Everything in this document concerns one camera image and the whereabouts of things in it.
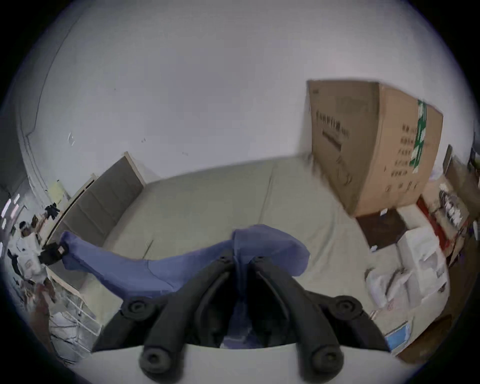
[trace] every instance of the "white wall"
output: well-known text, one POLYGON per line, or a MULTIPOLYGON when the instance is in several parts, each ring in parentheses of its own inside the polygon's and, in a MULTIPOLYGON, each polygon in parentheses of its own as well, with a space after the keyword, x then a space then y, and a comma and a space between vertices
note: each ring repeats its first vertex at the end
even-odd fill
MULTIPOLYGON (((43 83, 41 55, 19 94, 43 83)), ((437 161, 448 144, 467 159, 476 107, 461 70, 408 5, 385 1, 94 2, 48 72, 31 151, 71 195, 124 151, 147 181, 308 151, 306 81, 322 78, 380 80, 435 105, 437 161)))

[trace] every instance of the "white bed sheet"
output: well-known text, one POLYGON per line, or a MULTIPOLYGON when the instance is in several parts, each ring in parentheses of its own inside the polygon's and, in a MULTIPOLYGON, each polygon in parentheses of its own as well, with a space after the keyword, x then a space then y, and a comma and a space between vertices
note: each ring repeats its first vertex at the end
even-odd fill
MULTIPOLYGON (((400 208, 409 228, 429 225, 411 205, 400 208)), ((266 224, 302 241, 311 253, 297 280, 307 290, 328 296, 351 295, 370 314, 376 308, 365 285, 371 268, 393 274, 401 267, 395 245, 376 252, 357 221, 349 217, 309 156, 282 158, 183 175, 147 185, 112 231, 105 248, 126 257, 162 259, 215 244, 232 230, 266 224)), ((90 277, 81 290, 88 307, 106 323, 121 300, 90 277)), ((391 310, 375 317, 387 334, 405 321, 407 343, 440 315, 449 295, 433 294, 408 308, 406 292, 391 310)))

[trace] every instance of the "clothing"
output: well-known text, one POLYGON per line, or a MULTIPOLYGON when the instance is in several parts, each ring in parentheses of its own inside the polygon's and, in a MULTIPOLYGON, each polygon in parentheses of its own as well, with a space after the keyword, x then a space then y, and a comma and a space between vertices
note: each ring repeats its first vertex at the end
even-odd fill
POLYGON ((92 273, 121 299, 132 296, 157 297, 180 289, 201 269, 226 252, 233 253, 239 298, 235 304, 223 345, 227 348, 260 348, 248 316, 246 283, 248 263, 256 256, 270 257, 273 264, 292 276, 307 268, 310 253, 296 238, 266 225, 233 231, 230 240, 208 248, 162 260, 131 260, 98 248, 64 232, 61 241, 69 246, 62 258, 66 269, 92 273))

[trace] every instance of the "bed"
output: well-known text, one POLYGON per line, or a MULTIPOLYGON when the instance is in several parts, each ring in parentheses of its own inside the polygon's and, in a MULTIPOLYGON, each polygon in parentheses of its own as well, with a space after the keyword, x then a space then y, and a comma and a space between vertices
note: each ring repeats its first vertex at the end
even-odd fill
MULTIPOLYGON (((398 209, 409 229, 429 225, 416 205, 398 209)), ((357 221, 349 217, 310 156, 216 168, 147 184, 111 230, 103 247, 132 259, 162 259, 206 247, 232 230, 266 224, 300 241, 310 251, 307 270, 297 278, 307 290, 351 295, 370 314, 375 305, 365 285, 371 268, 393 273, 401 267, 395 245, 371 252, 357 221)), ((408 322, 418 337, 445 307, 450 287, 415 309, 400 304, 376 314, 384 334, 408 322)), ((121 300, 92 275, 80 294, 105 324, 121 300)))

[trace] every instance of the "red object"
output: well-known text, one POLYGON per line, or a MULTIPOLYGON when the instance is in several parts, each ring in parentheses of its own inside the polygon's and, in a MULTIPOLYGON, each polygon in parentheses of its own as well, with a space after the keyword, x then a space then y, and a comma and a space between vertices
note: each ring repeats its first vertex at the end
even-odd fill
POLYGON ((422 196, 420 196, 419 199, 417 200, 417 206, 418 208, 420 208, 423 214, 427 217, 428 221, 430 222, 433 228, 433 231, 435 232, 435 235, 438 236, 438 239, 440 240, 440 249, 444 251, 445 249, 450 247, 450 240, 445 235, 445 232, 440 226, 440 224, 437 223, 437 220, 430 215, 427 205, 425 204, 425 200, 423 199, 422 196))

